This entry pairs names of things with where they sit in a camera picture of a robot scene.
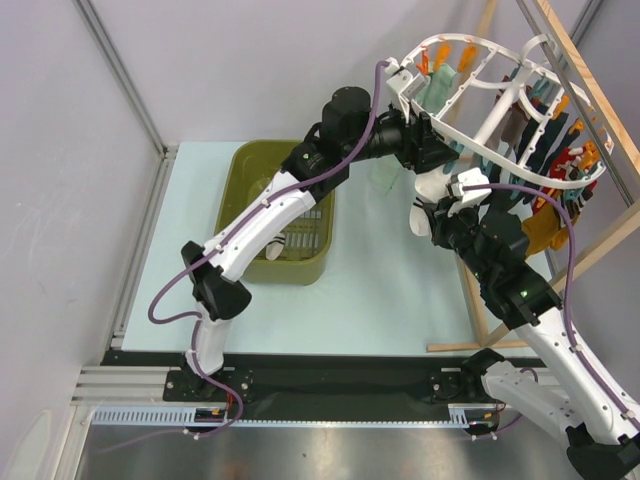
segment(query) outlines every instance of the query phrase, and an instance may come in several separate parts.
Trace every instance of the light green cloth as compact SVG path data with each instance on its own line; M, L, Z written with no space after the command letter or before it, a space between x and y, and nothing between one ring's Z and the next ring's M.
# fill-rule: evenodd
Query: light green cloth
M443 63L437 72L430 75L431 82L418 92L415 101L427 113L438 113L449 99L449 92L455 76L456 71L448 64Z

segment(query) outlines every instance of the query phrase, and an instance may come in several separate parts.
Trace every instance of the table surface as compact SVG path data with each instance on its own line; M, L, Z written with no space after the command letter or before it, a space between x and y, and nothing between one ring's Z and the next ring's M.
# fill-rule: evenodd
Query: table surface
M212 236L231 159L242 145L180 145L123 350L188 348L193 320L154 325L147 309L160 288L184 268L181 247L189 240L202 244ZM428 344L475 341L453 253L415 237L409 229L413 174L401 172L385 193L370 180L371 168L372 162L352 165L349 180L336 190L333 243L320 279L306 287L244 282L253 300L233 320L225 351L435 355L426 353ZM550 276L543 255L530 259L530 264ZM194 306L191 284L183 280L160 302L157 315L166 317ZM489 325L499 325L490 314ZM502 352L535 355L529 348Z

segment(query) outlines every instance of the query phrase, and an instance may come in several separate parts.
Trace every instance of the wooden frame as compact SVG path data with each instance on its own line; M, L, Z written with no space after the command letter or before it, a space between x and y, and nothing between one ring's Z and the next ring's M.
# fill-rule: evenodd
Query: wooden frame
M635 171L640 174L640 152L638 152L637 147L631 140L631 137L624 128L624 125L605 97L602 89L593 78L591 71L571 41L571 38L551 8L551 5L549 5L548 0L532 0L532 3L535 5L538 13L546 24L549 30L549 35L556 42L564 58L567 60L568 65L582 78L585 85L584 91L589 97L591 104L596 107L599 118L602 119L602 122L616 143L616 146L624 153ZM477 36L486 36L494 11L495 1L487 1L484 14L478 27ZM459 114L459 108L460 107L458 107L456 112L453 112L453 115L455 115L452 117L453 121L455 121ZM609 226L609 228L600 235L600 237L598 237L577 256L573 274L574 278L579 277L595 265L602 257L609 253L639 227L640 202L636 202L618 219L616 219L613 224L611 224L611 226ZM513 348L527 346L527 344L522 341L503 341L502 339L504 336L509 333L509 329L504 324L501 324L492 332L489 332L484 302L480 298L477 282L461 260L458 260L458 267L467 298L468 308L470 310L469 313L471 321L476 332L477 343L429 345L427 351L444 352L475 350L484 347ZM567 270L564 268L551 280L551 285L554 290L557 292L562 291L564 289L566 279Z

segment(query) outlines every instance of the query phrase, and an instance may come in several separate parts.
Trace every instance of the light blue tabletop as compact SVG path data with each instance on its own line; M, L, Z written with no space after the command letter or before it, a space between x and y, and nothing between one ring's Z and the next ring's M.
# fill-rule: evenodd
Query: light blue tabletop
M183 143L167 186L122 348L184 351L193 320L153 325L151 299L184 268L180 249L213 234L238 142ZM426 355L428 344L474 342L454 255L409 229L414 176L401 172L387 194L369 179L371 162L351 166L336 190L333 243L313 285L246 283L253 294L236 319L234 353ZM544 257L535 268L548 276ZM160 317L194 308L183 280L162 300ZM497 319L490 318L490 326ZM528 348L503 350L531 356Z

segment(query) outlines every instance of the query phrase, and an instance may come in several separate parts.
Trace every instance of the green plastic bin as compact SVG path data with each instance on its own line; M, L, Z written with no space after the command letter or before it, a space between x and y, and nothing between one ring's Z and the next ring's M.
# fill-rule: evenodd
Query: green plastic bin
M282 161L300 142L256 140L233 156L215 233L229 225L269 185ZM311 285L324 272L333 232L334 192L284 229L285 247L276 260L263 249L243 279L253 283Z

